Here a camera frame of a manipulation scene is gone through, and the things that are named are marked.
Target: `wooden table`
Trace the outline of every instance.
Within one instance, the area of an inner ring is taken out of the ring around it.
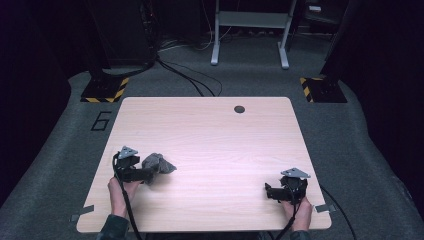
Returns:
[[[280,172],[292,167],[311,175],[310,202],[325,203],[288,98],[132,97],[122,102],[85,202],[94,211],[81,215],[78,231],[102,228],[112,156],[124,145],[141,161],[161,153],[177,167],[140,185],[132,208],[141,232],[280,230],[287,219],[264,183],[280,187]],[[328,213],[313,213],[311,229],[330,225]]]

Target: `gray tape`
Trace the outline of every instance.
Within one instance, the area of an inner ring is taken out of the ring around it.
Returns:
[[[76,222],[76,221],[78,221],[78,219],[81,215],[89,213],[89,212],[93,212],[93,211],[94,211],[94,205],[87,206],[85,208],[81,208],[79,210],[78,214],[71,215],[71,217],[69,218],[69,222]]]
[[[337,209],[336,209],[336,207],[334,207],[334,205],[327,205],[327,204],[314,206],[314,208],[315,208],[315,211],[317,211],[317,213],[337,211]]]

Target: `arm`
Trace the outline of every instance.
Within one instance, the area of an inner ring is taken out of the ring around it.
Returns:
[[[290,202],[283,201],[284,213],[287,219],[293,216],[293,205]],[[291,227],[292,233],[290,240],[310,240],[309,225],[311,224],[312,205],[307,197],[302,199],[299,210],[296,213],[296,219]]]
[[[124,183],[125,191],[128,194],[128,199],[131,200],[135,196],[135,191],[141,181]],[[116,178],[111,178],[108,184],[110,193],[110,204],[112,212],[106,219],[100,233],[97,235],[97,240],[123,240],[128,232],[129,222],[125,218],[127,215],[127,206],[124,196],[122,195],[121,187]]]

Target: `yellow and black hazard tape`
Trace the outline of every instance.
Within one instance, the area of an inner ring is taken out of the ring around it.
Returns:
[[[306,100],[313,103],[314,99],[312,98],[311,90],[308,87],[307,81],[322,81],[322,78],[300,78],[300,84],[302,84]]]
[[[100,103],[100,102],[117,102],[119,99],[121,99],[122,94],[124,94],[125,87],[127,86],[129,78],[125,78],[122,80],[121,85],[119,86],[118,91],[116,92],[115,96],[112,98],[95,98],[95,97],[86,97],[81,98],[81,102],[92,102],[92,103]]]

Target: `gray carpet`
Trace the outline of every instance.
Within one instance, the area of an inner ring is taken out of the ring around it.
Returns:
[[[210,65],[212,46],[203,51],[174,48],[159,55],[218,79],[223,85],[221,96],[290,98],[318,179],[343,207],[358,239],[424,239],[423,221],[369,139],[355,94],[340,83],[347,104],[311,104],[305,99],[299,78],[319,76],[329,42],[298,35],[288,53],[290,69],[282,70],[278,40],[261,37],[223,43],[218,66]],[[218,93],[216,81],[175,68]],[[94,239],[95,234],[78,233],[69,218],[83,207],[121,101],[81,103],[80,94],[89,80],[88,73],[69,79],[72,96],[66,110],[0,210],[0,239]],[[129,96],[199,95],[188,81],[156,64],[130,78],[123,97]],[[112,112],[110,122],[105,131],[90,131],[100,111]],[[311,232],[314,239],[353,239],[340,211],[331,218],[329,229]]]

